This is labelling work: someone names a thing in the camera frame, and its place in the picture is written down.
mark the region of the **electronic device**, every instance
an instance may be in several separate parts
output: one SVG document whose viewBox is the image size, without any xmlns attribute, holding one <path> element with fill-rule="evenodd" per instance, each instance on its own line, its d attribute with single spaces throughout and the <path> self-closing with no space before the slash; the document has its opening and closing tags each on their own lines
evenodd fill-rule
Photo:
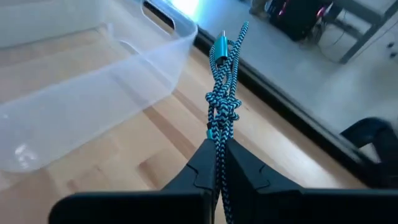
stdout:
<svg viewBox="0 0 398 224">
<path fill-rule="evenodd" d="M 273 0 L 267 11 L 271 24 L 299 41 L 311 33 L 330 4 L 320 0 Z"/>
</svg>

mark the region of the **white floor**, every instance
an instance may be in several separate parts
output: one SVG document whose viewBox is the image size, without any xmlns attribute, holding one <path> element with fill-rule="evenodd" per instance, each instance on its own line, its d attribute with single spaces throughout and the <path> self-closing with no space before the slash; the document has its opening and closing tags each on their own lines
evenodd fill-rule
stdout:
<svg viewBox="0 0 398 224">
<path fill-rule="evenodd" d="M 229 38 L 236 38 L 243 22 L 249 21 L 241 57 L 332 130 L 341 132 L 368 116 L 398 124 L 398 59 L 390 60 L 386 49 L 389 42 L 395 41 L 398 26 L 356 59 L 338 65 L 330 60 L 338 60 L 354 44 L 345 34 L 329 47 L 342 34 L 339 29 L 331 27 L 322 37 L 320 45 L 330 58 L 327 59 L 318 48 L 299 46 L 266 21 L 250 15 L 249 1 L 168 1 L 213 36 L 224 29 Z M 391 2 L 361 1 L 380 11 L 385 11 Z M 366 28 L 349 14 L 345 19 Z M 374 38 L 397 20 L 396 15 Z"/>
</svg>

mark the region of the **black cable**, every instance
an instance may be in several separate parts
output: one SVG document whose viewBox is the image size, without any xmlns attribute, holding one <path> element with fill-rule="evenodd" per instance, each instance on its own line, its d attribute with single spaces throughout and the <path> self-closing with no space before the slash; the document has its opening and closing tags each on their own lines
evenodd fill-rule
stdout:
<svg viewBox="0 0 398 224">
<path fill-rule="evenodd" d="M 325 59 L 327 59 L 329 62 L 338 64 L 338 65 L 340 64 L 339 62 L 334 61 L 334 60 L 331 59 L 330 57 L 326 56 L 325 53 L 323 53 L 322 48 L 321 48 L 319 45 L 317 45 L 317 47 L 318 47 L 319 52 L 322 54 L 322 56 L 323 56 Z"/>
<path fill-rule="evenodd" d="M 343 21 L 344 21 L 344 22 L 346 21 L 346 15 L 347 15 L 347 10 L 344 11 L 344 15 L 343 15 Z M 328 48 L 330 48 L 330 47 L 336 45 L 336 44 L 343 38 L 343 36 L 344 36 L 345 33 L 346 33 L 346 31 L 343 30 L 343 32 L 341 33 L 341 35 L 340 35 L 332 44 L 330 44 L 329 46 L 326 46 L 326 47 L 322 47 L 322 48 L 323 48 L 323 49 L 328 49 Z"/>
</svg>

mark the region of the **plastic bin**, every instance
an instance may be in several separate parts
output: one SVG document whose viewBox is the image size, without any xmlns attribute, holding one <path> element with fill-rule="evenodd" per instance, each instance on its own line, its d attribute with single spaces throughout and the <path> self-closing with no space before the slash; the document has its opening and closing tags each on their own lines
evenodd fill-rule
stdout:
<svg viewBox="0 0 398 224">
<path fill-rule="evenodd" d="M 0 3 L 0 169 L 39 169 L 171 94 L 197 26 L 147 2 L 171 34 L 137 0 Z"/>
</svg>

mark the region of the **teal connector housing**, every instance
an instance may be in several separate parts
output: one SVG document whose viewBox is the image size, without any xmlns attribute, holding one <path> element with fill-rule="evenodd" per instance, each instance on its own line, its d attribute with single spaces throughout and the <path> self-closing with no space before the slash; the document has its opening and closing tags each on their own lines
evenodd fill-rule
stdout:
<svg viewBox="0 0 398 224">
<path fill-rule="evenodd" d="M 213 139 L 213 133 L 211 132 L 211 129 L 206 131 L 206 135 L 208 139 Z"/>
<path fill-rule="evenodd" d="M 223 64 L 224 60 L 228 58 L 228 39 L 225 36 L 224 30 L 217 37 L 214 47 L 216 63 L 221 65 Z"/>
</svg>

